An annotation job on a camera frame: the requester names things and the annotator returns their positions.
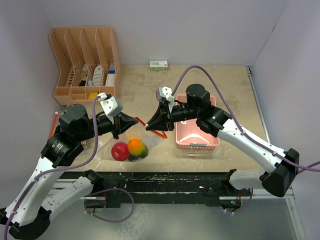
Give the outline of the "clear zip bag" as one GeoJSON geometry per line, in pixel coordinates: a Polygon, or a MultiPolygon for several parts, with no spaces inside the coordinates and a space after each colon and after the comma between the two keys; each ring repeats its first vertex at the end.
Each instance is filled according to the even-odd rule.
{"type": "Polygon", "coordinates": [[[96,157],[117,162],[137,162],[146,158],[152,148],[168,138],[164,131],[147,131],[147,124],[139,117],[135,119],[137,124],[120,134],[119,139],[108,140],[96,153],[96,157]]]}
{"type": "Polygon", "coordinates": [[[58,125],[60,124],[60,123],[59,123],[59,118],[60,118],[60,116],[62,116],[64,113],[65,113],[64,110],[57,110],[57,111],[55,111],[55,113],[54,113],[54,119],[53,119],[53,124],[52,124],[51,130],[50,130],[50,134],[49,134],[48,139],[51,138],[51,137],[55,134],[56,129],[57,129],[58,125]]]}

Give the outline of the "green orange mango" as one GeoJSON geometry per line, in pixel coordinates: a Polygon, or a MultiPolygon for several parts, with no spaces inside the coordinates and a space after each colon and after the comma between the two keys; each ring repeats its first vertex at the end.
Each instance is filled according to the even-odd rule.
{"type": "Polygon", "coordinates": [[[139,156],[142,159],[146,158],[149,153],[146,144],[140,138],[136,137],[132,137],[128,140],[127,148],[131,155],[139,156]]]}

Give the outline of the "red apple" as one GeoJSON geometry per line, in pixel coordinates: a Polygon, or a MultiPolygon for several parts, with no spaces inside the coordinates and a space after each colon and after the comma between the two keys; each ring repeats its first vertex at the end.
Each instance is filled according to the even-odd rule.
{"type": "Polygon", "coordinates": [[[125,142],[117,142],[111,148],[111,156],[116,161],[126,161],[129,155],[128,145],[125,142]]]}

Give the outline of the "dark purple mangosteen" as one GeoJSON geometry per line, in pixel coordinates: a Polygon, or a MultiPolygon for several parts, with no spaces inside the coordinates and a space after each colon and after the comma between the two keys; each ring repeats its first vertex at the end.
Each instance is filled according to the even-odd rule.
{"type": "Polygon", "coordinates": [[[135,162],[135,161],[137,161],[139,159],[140,159],[139,156],[129,155],[127,160],[130,161],[130,162],[135,162]]]}

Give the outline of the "clear zip top bag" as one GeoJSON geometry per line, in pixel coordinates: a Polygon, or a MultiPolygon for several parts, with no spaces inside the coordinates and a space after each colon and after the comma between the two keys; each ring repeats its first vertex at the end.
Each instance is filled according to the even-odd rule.
{"type": "Polygon", "coordinates": [[[59,123],[59,118],[60,118],[60,116],[62,116],[64,113],[65,113],[64,110],[57,110],[57,111],[55,111],[55,113],[54,113],[54,119],[53,119],[53,124],[52,124],[51,130],[50,130],[50,134],[49,134],[48,139],[51,138],[51,137],[55,134],[56,129],[57,129],[58,125],[60,124],[60,123],[59,123]]]}

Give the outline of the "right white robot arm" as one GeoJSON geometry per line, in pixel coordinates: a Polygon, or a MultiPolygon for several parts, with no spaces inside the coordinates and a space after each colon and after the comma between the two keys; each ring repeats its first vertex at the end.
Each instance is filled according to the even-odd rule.
{"type": "Polygon", "coordinates": [[[234,117],[212,104],[210,93],[201,84],[187,87],[186,102],[176,101],[167,86],[156,90],[156,99],[159,105],[146,130],[173,131],[175,123],[196,120],[204,133],[228,142],[261,166],[230,170],[222,183],[226,195],[233,196],[242,189],[265,189],[273,196],[285,196],[298,174],[300,154],[295,149],[276,147],[237,124],[234,117]]]}

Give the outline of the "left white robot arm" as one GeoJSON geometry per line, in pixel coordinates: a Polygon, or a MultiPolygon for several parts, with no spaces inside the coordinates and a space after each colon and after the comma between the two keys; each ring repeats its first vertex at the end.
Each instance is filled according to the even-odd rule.
{"type": "Polygon", "coordinates": [[[9,206],[0,210],[5,240],[8,236],[16,240],[36,240],[48,229],[52,220],[77,199],[107,192],[104,178],[93,170],[87,170],[69,187],[48,196],[62,174],[75,168],[72,163],[84,150],[83,141],[94,139],[94,156],[99,136],[112,133],[118,139],[120,134],[138,123],[137,119],[113,106],[108,106],[104,113],[94,112],[89,118],[82,104],[69,105],[58,122],[26,185],[9,206]]]}

